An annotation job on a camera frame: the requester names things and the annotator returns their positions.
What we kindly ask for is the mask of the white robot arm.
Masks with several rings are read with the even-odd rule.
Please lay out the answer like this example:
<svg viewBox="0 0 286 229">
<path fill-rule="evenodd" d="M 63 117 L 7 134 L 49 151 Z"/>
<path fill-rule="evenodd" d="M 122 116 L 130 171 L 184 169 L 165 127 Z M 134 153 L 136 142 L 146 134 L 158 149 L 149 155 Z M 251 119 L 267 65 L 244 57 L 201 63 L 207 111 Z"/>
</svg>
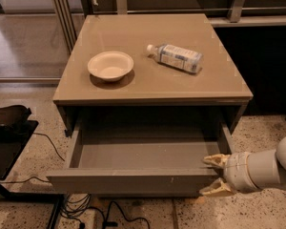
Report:
<svg viewBox="0 0 286 229">
<path fill-rule="evenodd" d="M 201 189 L 202 196 L 226 197 L 269 188 L 286 191 L 286 136 L 273 150 L 205 156 L 203 162 L 221 169 L 223 175 Z"/>
</svg>

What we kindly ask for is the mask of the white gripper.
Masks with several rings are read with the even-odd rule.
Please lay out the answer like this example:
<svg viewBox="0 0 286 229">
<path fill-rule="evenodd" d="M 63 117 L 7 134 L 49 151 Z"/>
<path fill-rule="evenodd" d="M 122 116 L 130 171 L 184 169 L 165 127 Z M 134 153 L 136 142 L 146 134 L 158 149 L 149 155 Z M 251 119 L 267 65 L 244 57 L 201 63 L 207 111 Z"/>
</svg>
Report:
<svg viewBox="0 0 286 229">
<path fill-rule="evenodd" d="M 239 193 L 259 191 L 249 174 L 249 152 L 231 155 L 216 154 L 205 156 L 202 161 L 214 168 L 224 169 L 224 178 L 218 178 L 209 186 L 202 188 L 199 194 L 205 197 L 228 197 Z"/>
</svg>

